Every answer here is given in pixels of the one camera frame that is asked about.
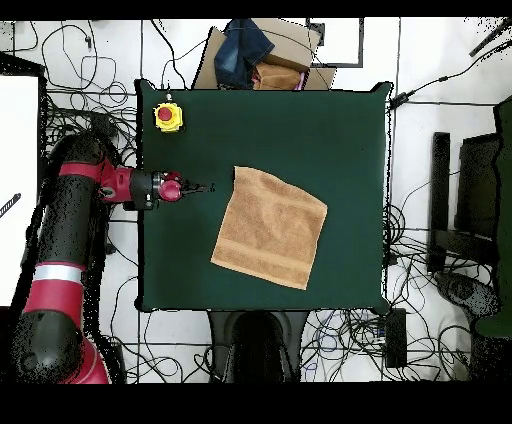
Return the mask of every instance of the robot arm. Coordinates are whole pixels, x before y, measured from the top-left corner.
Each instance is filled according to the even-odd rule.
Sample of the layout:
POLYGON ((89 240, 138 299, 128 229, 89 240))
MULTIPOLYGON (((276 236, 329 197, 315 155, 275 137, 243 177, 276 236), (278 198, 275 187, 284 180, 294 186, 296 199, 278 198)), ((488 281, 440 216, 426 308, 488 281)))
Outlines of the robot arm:
POLYGON ((83 335, 84 274, 93 200, 132 210, 208 191, 176 172, 114 167, 90 135, 74 137, 60 165, 41 227, 37 263, 11 348, 22 382, 107 383, 96 348, 83 335))

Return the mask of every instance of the dark green table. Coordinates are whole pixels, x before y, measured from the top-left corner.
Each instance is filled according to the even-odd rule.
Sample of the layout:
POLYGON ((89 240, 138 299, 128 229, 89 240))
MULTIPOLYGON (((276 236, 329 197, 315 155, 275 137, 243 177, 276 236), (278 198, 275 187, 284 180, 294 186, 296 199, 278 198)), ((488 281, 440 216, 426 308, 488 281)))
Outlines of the dark green table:
POLYGON ((176 170, 215 192, 141 213, 144 310, 372 307, 381 296, 385 100, 372 92, 173 91, 185 130, 164 134, 153 107, 165 92, 136 81, 144 169, 176 170), (306 291, 210 263, 233 190, 233 167, 274 174, 316 196, 327 218, 306 291))
POLYGON ((496 158, 498 176, 496 243, 499 262, 495 273, 500 312, 477 321, 477 331, 486 337, 512 338, 512 97, 494 107, 500 151, 496 158))

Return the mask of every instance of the orange towel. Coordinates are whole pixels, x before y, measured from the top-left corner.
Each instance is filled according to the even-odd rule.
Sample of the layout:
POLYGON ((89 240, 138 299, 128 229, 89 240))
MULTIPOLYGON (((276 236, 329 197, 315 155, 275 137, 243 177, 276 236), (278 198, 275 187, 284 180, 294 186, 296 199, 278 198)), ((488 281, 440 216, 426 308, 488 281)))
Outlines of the orange towel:
POLYGON ((304 190, 236 166, 211 262, 306 290, 326 215, 327 206, 304 190))
POLYGON ((260 62, 254 70, 254 90, 293 90, 300 82, 300 73, 283 66, 260 62))

